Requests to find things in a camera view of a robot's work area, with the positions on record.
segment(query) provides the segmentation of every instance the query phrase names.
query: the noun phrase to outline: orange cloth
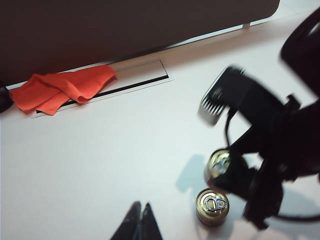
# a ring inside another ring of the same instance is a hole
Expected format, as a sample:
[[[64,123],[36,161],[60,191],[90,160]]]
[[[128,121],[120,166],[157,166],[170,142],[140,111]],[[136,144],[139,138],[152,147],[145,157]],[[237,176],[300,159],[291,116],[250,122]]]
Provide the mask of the orange cloth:
[[[78,71],[47,75],[33,74],[21,87],[10,92],[10,97],[24,113],[35,110],[54,115],[69,99],[84,103],[116,78],[108,65]]]

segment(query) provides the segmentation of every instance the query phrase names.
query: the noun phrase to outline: can lid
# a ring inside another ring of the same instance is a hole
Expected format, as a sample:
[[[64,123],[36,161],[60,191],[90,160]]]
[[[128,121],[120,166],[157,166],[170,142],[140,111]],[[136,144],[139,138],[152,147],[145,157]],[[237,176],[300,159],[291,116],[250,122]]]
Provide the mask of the can lid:
[[[229,212],[229,200],[223,193],[206,188],[196,197],[196,210],[200,220],[220,222]]]
[[[217,178],[224,174],[230,165],[230,152],[226,149],[215,151],[208,162],[210,175]]]

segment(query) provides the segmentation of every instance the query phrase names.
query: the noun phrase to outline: black object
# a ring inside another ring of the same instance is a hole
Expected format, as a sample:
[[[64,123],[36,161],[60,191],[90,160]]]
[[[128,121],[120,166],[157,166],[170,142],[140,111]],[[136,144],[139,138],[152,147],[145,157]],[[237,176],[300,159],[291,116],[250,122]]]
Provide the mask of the black object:
[[[146,204],[141,218],[141,203],[134,202],[110,240],[162,240],[151,205]]]
[[[228,67],[208,91],[211,105],[230,107],[225,134],[232,116],[239,111],[251,128],[228,146],[230,164],[214,185],[247,201],[244,217],[258,229],[268,225],[265,218],[277,216],[283,198],[282,182],[320,173],[317,151],[320,136],[320,101],[299,109],[300,104],[288,96],[282,104],[275,96],[242,69]],[[242,164],[242,155],[259,153],[263,158],[259,170]],[[279,216],[283,220],[317,221],[318,216]]]
[[[156,52],[271,16],[279,0],[11,0],[0,8],[2,86]]]
[[[281,50],[289,67],[320,96],[320,8],[289,36]]]
[[[9,96],[8,89],[5,86],[0,87],[0,113],[10,108],[13,103],[14,102],[11,100]]]

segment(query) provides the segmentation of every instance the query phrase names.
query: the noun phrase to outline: pull tab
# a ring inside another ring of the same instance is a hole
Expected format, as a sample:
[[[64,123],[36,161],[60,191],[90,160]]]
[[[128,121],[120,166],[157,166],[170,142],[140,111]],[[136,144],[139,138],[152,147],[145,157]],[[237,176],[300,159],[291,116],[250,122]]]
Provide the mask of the pull tab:
[[[209,201],[214,202],[213,208],[209,207]],[[222,198],[210,197],[205,200],[205,206],[208,209],[208,211],[214,212],[220,209],[224,209],[227,206],[227,201]]]

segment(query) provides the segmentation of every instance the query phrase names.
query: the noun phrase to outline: gold can top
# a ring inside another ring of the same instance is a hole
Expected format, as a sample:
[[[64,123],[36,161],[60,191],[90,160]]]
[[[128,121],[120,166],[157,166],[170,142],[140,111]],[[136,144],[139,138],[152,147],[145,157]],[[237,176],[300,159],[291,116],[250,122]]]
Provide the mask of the gold can top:
[[[229,200],[223,193],[206,188],[196,197],[196,211],[203,224],[217,226],[224,222],[229,212]]]

